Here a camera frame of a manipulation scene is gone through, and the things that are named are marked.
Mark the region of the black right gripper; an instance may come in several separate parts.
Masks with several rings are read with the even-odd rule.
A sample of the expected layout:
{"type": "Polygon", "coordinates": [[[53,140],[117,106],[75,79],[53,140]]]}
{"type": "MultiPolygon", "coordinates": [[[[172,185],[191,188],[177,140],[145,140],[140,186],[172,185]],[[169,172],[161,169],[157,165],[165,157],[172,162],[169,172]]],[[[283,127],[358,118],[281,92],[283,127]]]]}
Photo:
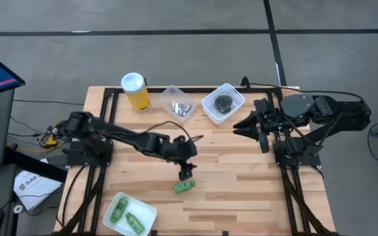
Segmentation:
{"type": "Polygon", "coordinates": [[[286,128],[286,120],[278,109],[274,109],[271,106],[267,99],[254,100],[253,103],[255,111],[251,111],[247,118],[233,125],[234,134],[258,140],[259,133],[257,128],[250,127],[252,125],[258,124],[260,132],[265,134],[278,132],[286,128]]]}

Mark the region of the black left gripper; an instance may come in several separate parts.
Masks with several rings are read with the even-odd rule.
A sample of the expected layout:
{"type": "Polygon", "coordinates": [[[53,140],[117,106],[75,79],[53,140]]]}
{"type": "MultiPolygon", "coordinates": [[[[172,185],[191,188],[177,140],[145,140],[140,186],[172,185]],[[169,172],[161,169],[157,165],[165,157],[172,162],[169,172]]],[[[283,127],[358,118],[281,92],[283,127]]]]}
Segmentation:
{"type": "Polygon", "coordinates": [[[180,164],[178,178],[185,181],[193,176],[192,171],[196,168],[193,163],[186,164],[187,160],[198,154],[197,147],[192,139],[186,140],[184,136],[178,136],[172,142],[164,144],[164,159],[168,162],[180,164]]]}

